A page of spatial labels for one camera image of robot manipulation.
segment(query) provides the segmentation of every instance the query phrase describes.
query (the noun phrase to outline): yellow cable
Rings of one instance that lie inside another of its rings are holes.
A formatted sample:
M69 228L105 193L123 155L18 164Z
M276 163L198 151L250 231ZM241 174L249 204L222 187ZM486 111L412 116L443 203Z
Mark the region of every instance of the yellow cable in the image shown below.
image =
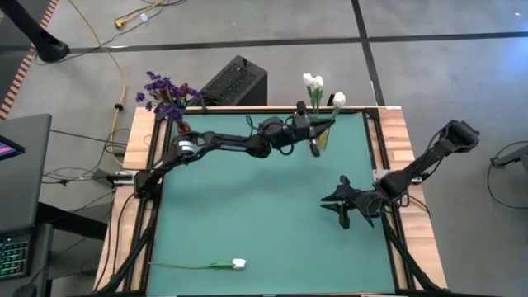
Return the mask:
M130 20L132 20L132 19L135 19L138 15L140 15L140 14L142 14L142 13L144 13L144 12L147 12L147 11L153 9L154 7L156 7L156 6L158 6L159 4L161 4L161 2L163 2L163 1L165 1L165 0L158 0L156 3L152 4L152 5L149 6L149 7L146 7L145 9L142 9L142 10L136 12L136 13L133 13L133 14L127 16L127 17L123 17L123 18L121 18L121 19L119 19L119 20L115 20L115 21L114 21L114 25L115 25L115 27L116 27L117 29L121 29L121 28L126 24L127 21L130 21Z
M123 104L123 101L126 99L126 77L125 77L125 73L123 72L123 69L121 68L119 63L117 63L116 58L114 58L114 56L110 53L110 51L108 51L108 49L106 49L102 45L101 40L99 40L99 37L97 36L97 33L95 32L95 30L93 30L92 25L90 25L90 23L88 22L86 17L84 17L83 13L77 8L77 6L73 3L72 0L68 0L68 1L70 2L70 4L72 4L73 8L75 8L75 10L78 12L79 16L81 16L81 18L84 20L84 22L90 28L90 31L92 32L93 36L96 38L96 41L99 44L99 46L110 56L110 58L114 61L115 66L117 66L117 68L119 69L119 73L121 75L121 81L122 81L122 85L123 85L123 89L121 91L121 96L120 96L120 99L119 99L119 104ZM120 111L118 109L115 109L114 120L112 121L112 128L111 128L111 135L110 135L110 142L111 143L114 142L114 131L116 130L117 117L119 115L119 112ZM111 152L114 153L114 147L113 146L111 147ZM123 166L123 163L118 158L116 158L116 156L114 154L112 154L112 156L114 157L116 162L118 162L121 166Z

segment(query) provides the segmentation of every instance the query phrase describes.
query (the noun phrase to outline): keyboard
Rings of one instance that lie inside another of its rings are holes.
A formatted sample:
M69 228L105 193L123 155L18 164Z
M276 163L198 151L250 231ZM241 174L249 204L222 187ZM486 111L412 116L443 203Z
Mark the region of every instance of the keyboard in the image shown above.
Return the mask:
M0 281L30 273L31 232L0 235Z

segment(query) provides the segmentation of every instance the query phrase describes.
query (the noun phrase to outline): black box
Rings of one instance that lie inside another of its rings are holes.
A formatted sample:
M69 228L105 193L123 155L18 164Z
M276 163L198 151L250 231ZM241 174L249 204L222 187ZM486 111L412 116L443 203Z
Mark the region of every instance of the black box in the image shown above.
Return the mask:
M200 91L205 106L266 106L267 71L237 55ZM202 105L198 98L191 102Z

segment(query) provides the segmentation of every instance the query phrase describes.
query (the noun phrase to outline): black chair leg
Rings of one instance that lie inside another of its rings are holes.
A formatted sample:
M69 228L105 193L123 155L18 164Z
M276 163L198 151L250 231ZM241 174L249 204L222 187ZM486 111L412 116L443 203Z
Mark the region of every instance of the black chair leg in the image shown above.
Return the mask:
M31 40L44 62L56 62L69 53L64 42L40 28L17 0L0 0L0 10Z

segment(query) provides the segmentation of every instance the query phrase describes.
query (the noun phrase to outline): table leg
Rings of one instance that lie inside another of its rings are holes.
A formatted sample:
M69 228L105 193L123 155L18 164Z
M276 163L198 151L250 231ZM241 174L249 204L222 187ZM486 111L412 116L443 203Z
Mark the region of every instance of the table leg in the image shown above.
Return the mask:
M58 230L89 238L105 240L106 236L107 225L105 223L39 202L36 224L43 223L51 224Z

